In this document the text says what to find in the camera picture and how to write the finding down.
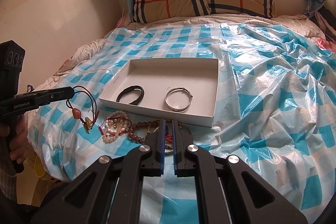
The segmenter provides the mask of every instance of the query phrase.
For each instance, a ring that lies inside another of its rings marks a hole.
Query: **silver bangle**
[[[174,92],[174,91],[176,91],[176,90],[182,90],[182,91],[185,91],[185,92],[187,92],[187,93],[189,94],[189,96],[190,96],[190,101],[189,101],[189,104],[188,104],[186,107],[184,107],[184,108],[174,108],[174,107],[168,105],[168,103],[167,103],[167,97],[169,96],[169,94],[171,94],[172,92]],[[185,110],[190,106],[192,98],[193,98],[192,94],[191,94],[190,91],[187,90],[186,88],[173,88],[173,89],[171,89],[170,91],[167,92],[167,94],[166,94],[166,96],[165,96],[165,102],[166,102],[167,107],[168,107],[170,110],[172,110],[172,111],[174,111],[174,112],[183,112],[183,111],[185,111]]]

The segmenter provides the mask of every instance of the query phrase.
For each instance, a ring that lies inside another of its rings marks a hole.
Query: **brown bead bracelet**
[[[136,143],[141,143],[143,144],[146,140],[146,138],[141,138],[138,135],[134,134],[134,131],[143,127],[146,128],[148,127],[147,133],[149,132],[149,128],[151,126],[157,127],[159,125],[158,121],[154,121],[154,122],[138,122],[138,123],[134,123],[132,125],[132,127],[128,128],[128,138],[130,138],[132,141],[136,142]]]

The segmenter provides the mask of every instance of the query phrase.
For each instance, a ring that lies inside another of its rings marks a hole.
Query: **hand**
[[[9,135],[9,127],[0,123],[0,136],[6,137]],[[11,139],[9,148],[11,149],[10,158],[21,164],[26,159],[26,148],[28,144],[28,128],[24,115],[21,115],[16,125],[16,135]]]

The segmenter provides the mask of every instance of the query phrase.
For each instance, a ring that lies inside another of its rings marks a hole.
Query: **blue checkered plastic sheet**
[[[336,188],[335,55],[281,25],[121,28],[56,87],[83,85],[97,99],[128,60],[156,57],[219,59],[214,126],[189,125],[194,142],[216,156],[238,155],[312,223]],[[85,95],[71,103],[92,115]],[[115,111],[99,101],[98,108],[98,124]],[[86,134],[65,102],[40,107],[29,138],[48,172],[64,181],[101,155],[123,156],[138,145],[125,135],[105,144],[96,126]],[[174,176],[172,164],[166,156],[164,175],[145,178],[141,223],[198,223],[194,180]]]

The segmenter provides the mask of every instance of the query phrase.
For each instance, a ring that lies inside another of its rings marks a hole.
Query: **pendant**
[[[85,117],[85,124],[83,124],[83,126],[86,133],[88,134],[89,130],[91,130],[93,127],[93,122],[88,117]]]

